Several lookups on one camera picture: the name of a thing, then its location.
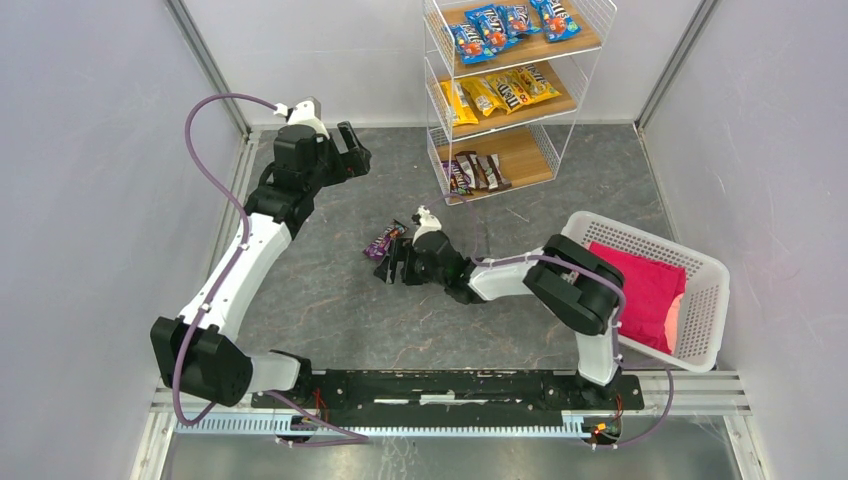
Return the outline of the brown candy bar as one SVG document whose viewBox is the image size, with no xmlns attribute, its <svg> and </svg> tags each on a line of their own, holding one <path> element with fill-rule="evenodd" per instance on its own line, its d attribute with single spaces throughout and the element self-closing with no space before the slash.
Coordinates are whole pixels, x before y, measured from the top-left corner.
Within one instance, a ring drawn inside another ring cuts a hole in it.
<svg viewBox="0 0 848 480">
<path fill-rule="evenodd" d="M 512 181 L 505 176 L 501 169 L 498 154 L 477 156 L 475 165 L 478 174 L 477 184 L 480 190 L 498 192 L 512 187 Z"/>
<path fill-rule="evenodd" d="M 473 151 L 461 151 L 456 153 L 454 158 L 458 162 L 459 167 L 466 178 L 468 188 L 472 190 L 479 190 L 481 188 L 481 184 L 476 173 L 476 153 Z"/>
</svg>

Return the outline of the yellow candy bag top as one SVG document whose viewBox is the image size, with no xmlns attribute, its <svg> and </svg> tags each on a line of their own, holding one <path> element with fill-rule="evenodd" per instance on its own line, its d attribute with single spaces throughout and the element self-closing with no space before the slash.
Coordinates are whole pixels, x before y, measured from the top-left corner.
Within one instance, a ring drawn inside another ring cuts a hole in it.
<svg viewBox="0 0 848 480">
<path fill-rule="evenodd" d="M 479 120 L 469 105 L 459 83 L 448 80 L 441 82 L 440 86 L 448 102 L 452 126 L 477 125 Z"/>
</svg>

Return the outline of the yellow candy bag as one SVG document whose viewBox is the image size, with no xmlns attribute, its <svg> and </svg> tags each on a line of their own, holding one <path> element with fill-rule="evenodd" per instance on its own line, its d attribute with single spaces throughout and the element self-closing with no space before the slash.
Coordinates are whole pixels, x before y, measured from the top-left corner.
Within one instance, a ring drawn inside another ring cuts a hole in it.
<svg viewBox="0 0 848 480">
<path fill-rule="evenodd" d="M 488 118 L 498 110 L 505 110 L 503 100 L 485 78 L 463 77 L 459 83 L 484 117 Z"/>
<path fill-rule="evenodd" d="M 507 115 L 511 115 L 531 104 L 529 94 L 512 73 L 489 74 L 485 76 L 485 79 L 503 100 Z"/>
<path fill-rule="evenodd" d="M 448 80 L 441 82 L 440 86 L 448 102 L 452 126 L 477 125 L 479 120 L 469 105 L 459 83 Z"/>
<path fill-rule="evenodd" d="M 531 104 L 541 103 L 561 95 L 561 92 L 534 65 L 516 67 L 511 73 L 529 94 Z"/>
</svg>

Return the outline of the blue candy bag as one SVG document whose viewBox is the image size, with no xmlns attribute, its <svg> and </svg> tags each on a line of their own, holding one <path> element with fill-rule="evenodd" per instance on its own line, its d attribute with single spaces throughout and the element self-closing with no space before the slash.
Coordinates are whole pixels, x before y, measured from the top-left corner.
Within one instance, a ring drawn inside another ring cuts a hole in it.
<svg viewBox="0 0 848 480">
<path fill-rule="evenodd" d="M 546 40 L 550 43 L 568 40 L 581 32 L 581 27 L 571 17 L 559 0 L 530 0 L 541 22 Z"/>
<path fill-rule="evenodd" d="M 493 54 L 514 47 L 519 38 L 507 31 L 494 4 L 483 5 L 464 12 L 465 18 L 476 28 L 485 47 Z"/>
<path fill-rule="evenodd" d="M 495 56 L 471 23 L 450 24 L 448 30 L 463 65 L 482 63 Z"/>
<path fill-rule="evenodd" d="M 541 32 L 540 28 L 531 20 L 528 6 L 520 4 L 497 5 L 495 9 L 509 37 L 524 37 Z"/>
</svg>

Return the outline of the yellow candy bag bottom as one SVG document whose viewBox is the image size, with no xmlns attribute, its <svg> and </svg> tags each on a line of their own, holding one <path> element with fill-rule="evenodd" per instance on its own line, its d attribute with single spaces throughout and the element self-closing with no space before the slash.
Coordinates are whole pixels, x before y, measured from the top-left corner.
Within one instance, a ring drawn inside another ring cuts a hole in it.
<svg viewBox="0 0 848 480">
<path fill-rule="evenodd" d="M 503 100 L 507 115 L 511 115 L 531 104 L 529 94 L 512 73 L 489 74 L 485 76 L 485 79 Z"/>
</svg>

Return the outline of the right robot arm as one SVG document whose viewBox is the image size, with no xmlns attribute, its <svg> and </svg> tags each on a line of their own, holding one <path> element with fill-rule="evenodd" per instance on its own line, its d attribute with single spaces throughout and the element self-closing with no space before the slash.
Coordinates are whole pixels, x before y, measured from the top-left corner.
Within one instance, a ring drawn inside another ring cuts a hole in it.
<svg viewBox="0 0 848 480">
<path fill-rule="evenodd" d="M 607 387 L 621 372 L 616 328 L 624 275 L 586 247 L 555 234 L 540 248 L 502 259 L 464 256 L 441 230 L 388 242 L 374 275 L 386 284 L 434 284 L 461 304 L 532 296 L 577 341 L 580 379 Z"/>
</svg>

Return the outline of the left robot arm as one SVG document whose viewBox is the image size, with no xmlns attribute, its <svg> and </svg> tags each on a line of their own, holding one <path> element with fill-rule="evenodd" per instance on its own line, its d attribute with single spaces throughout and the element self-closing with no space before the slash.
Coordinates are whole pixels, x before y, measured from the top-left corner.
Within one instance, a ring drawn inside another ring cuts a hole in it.
<svg viewBox="0 0 848 480">
<path fill-rule="evenodd" d="M 282 351 L 249 355 L 235 339 L 270 268 L 312 214 L 317 193 L 370 170 L 371 153 L 352 125 L 341 122 L 337 130 L 343 149 L 331 134 L 308 124 L 278 131 L 274 159 L 244 207 L 247 225 L 239 227 L 211 277 L 179 315 L 154 322 L 155 358 L 174 396 L 234 406 L 247 394 L 288 391 L 306 375 L 307 359 Z"/>
</svg>

